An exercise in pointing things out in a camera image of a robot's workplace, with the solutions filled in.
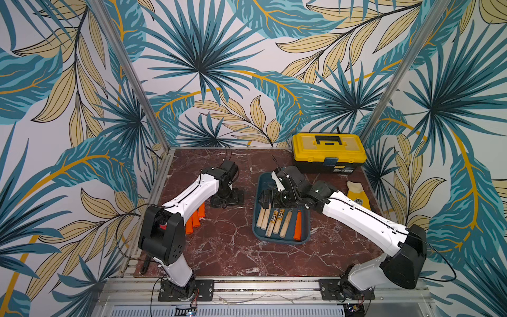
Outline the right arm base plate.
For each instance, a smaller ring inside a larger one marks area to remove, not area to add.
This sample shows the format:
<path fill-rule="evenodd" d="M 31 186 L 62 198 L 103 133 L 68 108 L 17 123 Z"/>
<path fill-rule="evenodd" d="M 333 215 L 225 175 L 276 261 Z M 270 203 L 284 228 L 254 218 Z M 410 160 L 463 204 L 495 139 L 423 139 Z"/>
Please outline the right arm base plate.
<path fill-rule="evenodd" d="M 320 294 L 324 301 L 369 301 L 375 299 L 373 288 L 360 291 L 345 279 L 319 279 Z"/>

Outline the wooden sickle yellow label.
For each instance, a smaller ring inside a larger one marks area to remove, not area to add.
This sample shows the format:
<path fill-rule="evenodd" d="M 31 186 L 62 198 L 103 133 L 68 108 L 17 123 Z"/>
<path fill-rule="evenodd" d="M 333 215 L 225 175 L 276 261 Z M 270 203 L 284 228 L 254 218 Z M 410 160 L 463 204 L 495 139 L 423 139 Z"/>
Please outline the wooden sickle yellow label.
<path fill-rule="evenodd" d="M 274 209 L 273 213 L 270 216 L 267 229 L 265 231 L 265 236 L 266 237 L 271 237 L 272 236 L 273 230 L 274 230 L 274 227 L 275 227 L 275 224 L 276 224 L 276 221 L 277 221 L 278 214 L 279 214 L 278 210 Z"/>

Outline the teal plastic tray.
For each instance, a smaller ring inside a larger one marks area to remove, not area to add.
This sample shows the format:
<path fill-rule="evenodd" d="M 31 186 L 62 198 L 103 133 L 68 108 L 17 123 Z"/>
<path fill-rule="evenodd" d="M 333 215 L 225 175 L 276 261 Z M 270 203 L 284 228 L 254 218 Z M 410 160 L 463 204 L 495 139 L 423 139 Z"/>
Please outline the teal plastic tray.
<path fill-rule="evenodd" d="M 258 180 L 252 231 L 265 242 L 298 245 L 310 240 L 310 212 L 303 207 L 287 207 L 270 173 Z"/>

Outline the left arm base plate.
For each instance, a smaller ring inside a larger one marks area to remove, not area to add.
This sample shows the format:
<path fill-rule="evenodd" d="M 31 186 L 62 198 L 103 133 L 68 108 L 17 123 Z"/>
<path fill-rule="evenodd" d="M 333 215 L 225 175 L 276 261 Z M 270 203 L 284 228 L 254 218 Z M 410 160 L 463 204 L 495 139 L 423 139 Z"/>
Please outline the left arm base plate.
<path fill-rule="evenodd" d="M 158 295 L 159 302 L 211 302 L 215 289 L 212 279 L 191 279 L 185 287 L 178 286 L 169 280 L 161 281 L 161 290 Z"/>

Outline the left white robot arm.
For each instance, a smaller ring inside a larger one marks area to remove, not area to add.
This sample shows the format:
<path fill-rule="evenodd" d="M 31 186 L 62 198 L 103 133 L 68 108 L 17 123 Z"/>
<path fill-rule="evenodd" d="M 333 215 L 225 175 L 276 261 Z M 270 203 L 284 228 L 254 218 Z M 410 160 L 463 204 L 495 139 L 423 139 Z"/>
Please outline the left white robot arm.
<path fill-rule="evenodd" d="M 138 248 L 152 257 L 165 271 L 170 282 L 187 288 L 195 279 L 183 255 L 186 245 L 186 223 L 208 199 L 220 207 L 240 206 L 243 191 L 232 186 L 239 167 L 224 160 L 219 167 L 209 167 L 179 195 L 145 211 Z"/>

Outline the blue blade wooden sickle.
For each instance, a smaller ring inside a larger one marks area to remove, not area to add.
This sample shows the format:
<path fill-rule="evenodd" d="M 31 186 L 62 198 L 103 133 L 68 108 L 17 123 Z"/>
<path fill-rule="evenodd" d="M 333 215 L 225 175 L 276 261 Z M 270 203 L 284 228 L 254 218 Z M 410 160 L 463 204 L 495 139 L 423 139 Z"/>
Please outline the blue blade wooden sickle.
<path fill-rule="evenodd" d="M 266 230 L 267 229 L 270 216 L 271 216 L 271 206 L 268 206 L 268 208 L 265 209 L 264 217 L 262 219 L 262 223 L 261 223 L 261 229 L 262 230 Z"/>

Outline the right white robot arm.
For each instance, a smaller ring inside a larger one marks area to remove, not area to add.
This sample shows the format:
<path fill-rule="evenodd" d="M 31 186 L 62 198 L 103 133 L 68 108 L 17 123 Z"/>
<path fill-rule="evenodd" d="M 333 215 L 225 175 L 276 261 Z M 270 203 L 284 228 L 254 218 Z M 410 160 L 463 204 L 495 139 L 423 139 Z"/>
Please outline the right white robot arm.
<path fill-rule="evenodd" d="M 382 255 L 351 265 L 341 280 L 356 291 L 393 283 L 403 289 L 417 286 L 427 257 L 426 232 L 417 225 L 406 227 L 354 202 L 324 181 L 310 183 L 295 166 L 277 168 L 257 202 L 261 207 L 301 208 L 335 219 L 366 237 Z"/>

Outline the wooden sickle grey blade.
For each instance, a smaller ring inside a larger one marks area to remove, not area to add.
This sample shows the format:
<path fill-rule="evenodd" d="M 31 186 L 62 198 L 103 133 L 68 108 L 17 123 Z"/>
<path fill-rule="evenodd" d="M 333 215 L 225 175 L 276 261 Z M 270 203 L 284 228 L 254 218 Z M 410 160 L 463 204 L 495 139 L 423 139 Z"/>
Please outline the wooden sickle grey blade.
<path fill-rule="evenodd" d="M 259 215 L 257 217 L 256 227 L 260 228 L 262 226 L 265 215 L 265 209 L 263 207 L 260 208 Z"/>

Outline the wooden handle sickle plain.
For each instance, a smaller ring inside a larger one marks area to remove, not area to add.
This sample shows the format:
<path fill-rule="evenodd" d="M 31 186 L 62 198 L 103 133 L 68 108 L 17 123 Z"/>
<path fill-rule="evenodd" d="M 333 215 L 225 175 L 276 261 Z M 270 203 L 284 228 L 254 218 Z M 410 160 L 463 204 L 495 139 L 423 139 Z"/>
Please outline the wooden handle sickle plain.
<path fill-rule="evenodd" d="M 281 239 L 284 239 L 287 235 L 287 231 L 289 229 L 289 225 L 290 225 L 290 221 L 291 221 L 291 218 L 292 218 L 292 215 L 293 213 L 291 211 L 288 212 L 287 216 L 285 217 L 285 220 L 283 222 L 283 225 L 281 227 L 281 231 L 280 231 L 280 238 Z"/>

